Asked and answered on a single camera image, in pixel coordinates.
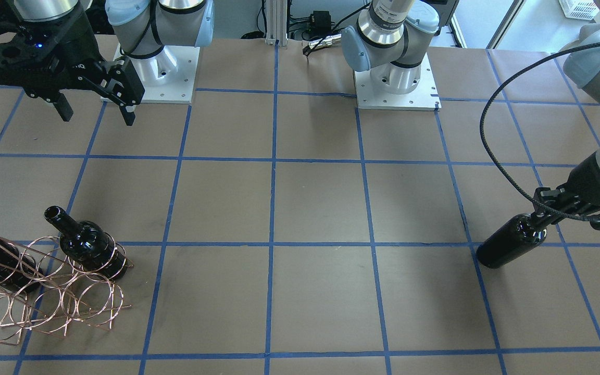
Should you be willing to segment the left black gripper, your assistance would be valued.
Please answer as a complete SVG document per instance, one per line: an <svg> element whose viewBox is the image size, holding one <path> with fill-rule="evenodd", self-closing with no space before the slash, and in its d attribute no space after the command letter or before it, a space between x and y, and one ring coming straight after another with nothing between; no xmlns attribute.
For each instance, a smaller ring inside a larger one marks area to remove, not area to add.
<svg viewBox="0 0 600 375"><path fill-rule="evenodd" d="M536 188L532 199L535 202L533 222L574 219L590 222L592 228L600 230L600 166L596 154L576 166L557 189Z"/></svg>

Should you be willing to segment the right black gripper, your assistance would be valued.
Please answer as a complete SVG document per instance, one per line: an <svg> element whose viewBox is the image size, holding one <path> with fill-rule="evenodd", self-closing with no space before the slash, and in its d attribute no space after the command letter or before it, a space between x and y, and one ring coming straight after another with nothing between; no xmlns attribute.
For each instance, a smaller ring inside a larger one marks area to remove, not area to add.
<svg viewBox="0 0 600 375"><path fill-rule="evenodd" d="M144 85L131 60L103 61L81 5L16 5L0 20L0 85L50 102L64 122L74 111L62 90L91 90L119 107L132 126Z"/></svg>

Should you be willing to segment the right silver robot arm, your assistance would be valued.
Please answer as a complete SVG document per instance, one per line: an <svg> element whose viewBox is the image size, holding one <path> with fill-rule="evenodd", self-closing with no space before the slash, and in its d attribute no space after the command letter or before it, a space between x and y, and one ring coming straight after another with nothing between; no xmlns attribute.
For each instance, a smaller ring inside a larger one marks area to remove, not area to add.
<svg viewBox="0 0 600 375"><path fill-rule="evenodd" d="M140 104L190 104L198 55L214 38L212 1L104 1L118 50L107 60L79 1L0 1L0 85L73 117L65 90L94 92L127 126Z"/></svg>

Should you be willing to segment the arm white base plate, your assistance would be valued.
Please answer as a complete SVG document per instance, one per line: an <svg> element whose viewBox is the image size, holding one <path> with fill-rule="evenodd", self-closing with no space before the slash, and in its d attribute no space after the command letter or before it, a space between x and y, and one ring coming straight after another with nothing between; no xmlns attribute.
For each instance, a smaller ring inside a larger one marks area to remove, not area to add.
<svg viewBox="0 0 600 375"><path fill-rule="evenodd" d="M438 111L442 107L427 54L416 67L390 63L355 71L353 78L359 109Z"/></svg>
<svg viewBox="0 0 600 375"><path fill-rule="evenodd" d="M201 49L165 46L156 56L133 65L145 88L143 104L191 104Z"/></svg>

